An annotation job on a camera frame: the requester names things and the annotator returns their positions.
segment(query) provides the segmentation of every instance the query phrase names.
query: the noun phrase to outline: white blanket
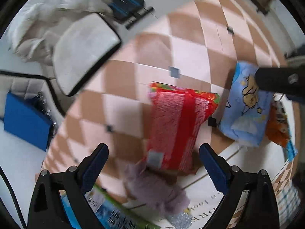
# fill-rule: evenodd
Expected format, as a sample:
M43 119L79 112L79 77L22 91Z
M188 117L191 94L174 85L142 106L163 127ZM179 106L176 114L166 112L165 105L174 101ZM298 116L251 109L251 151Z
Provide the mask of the white blanket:
M111 14L112 0L28 1L10 24L11 49L25 61L52 65L53 47L75 21L90 12Z

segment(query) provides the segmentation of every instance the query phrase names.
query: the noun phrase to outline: screw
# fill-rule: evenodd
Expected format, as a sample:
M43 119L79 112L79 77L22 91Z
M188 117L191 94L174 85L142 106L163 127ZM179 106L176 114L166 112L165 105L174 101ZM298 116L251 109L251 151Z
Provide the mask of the screw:
M73 165L69 168L69 171L74 172L74 171L76 171L76 169L77 169L77 167L75 165Z
M238 166L233 165L233 166L231 167L231 170L233 170L234 172L238 172L240 169L239 169Z
M266 171L266 170L264 170L264 169L262 169L260 172L261 172L261 174L262 174L263 176L268 175L267 171Z
M40 175L45 176L48 173L48 171L46 169L44 169L43 171L40 172Z

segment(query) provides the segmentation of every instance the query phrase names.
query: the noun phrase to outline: blue gripper pad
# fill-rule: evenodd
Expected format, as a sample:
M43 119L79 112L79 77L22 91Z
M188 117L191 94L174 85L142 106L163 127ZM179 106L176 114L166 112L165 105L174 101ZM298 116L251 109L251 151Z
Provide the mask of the blue gripper pad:
M217 160L215 159L217 154L213 151L211 153L208 149L207 146L208 144L203 144L199 148L199 157L202 163L205 166L206 171L208 172L212 182L215 185L215 188L219 191L222 192L224 195L228 191L228 178L225 174L225 172L221 169L219 166Z
M82 177L82 186L80 190L83 192L83 194L91 191L109 156L109 149L106 144L101 143L99 144L98 148L100 148L98 152L92 153L92 155L95 156Z

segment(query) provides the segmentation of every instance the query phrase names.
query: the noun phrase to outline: orange snack bag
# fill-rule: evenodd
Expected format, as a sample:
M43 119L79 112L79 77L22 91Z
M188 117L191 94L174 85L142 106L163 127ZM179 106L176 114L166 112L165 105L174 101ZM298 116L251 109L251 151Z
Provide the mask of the orange snack bag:
M290 140L287 115L280 101L273 101L271 104L266 136L283 148L286 147Z

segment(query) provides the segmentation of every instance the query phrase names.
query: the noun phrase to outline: purple plush toy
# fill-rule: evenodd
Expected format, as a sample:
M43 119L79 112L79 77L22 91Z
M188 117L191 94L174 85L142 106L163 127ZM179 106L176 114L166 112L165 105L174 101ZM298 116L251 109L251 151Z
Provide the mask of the purple plush toy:
M190 203L185 191L177 185L167 185L164 180L145 169L144 161L126 165L124 174L131 194L158 210L162 216L183 212Z

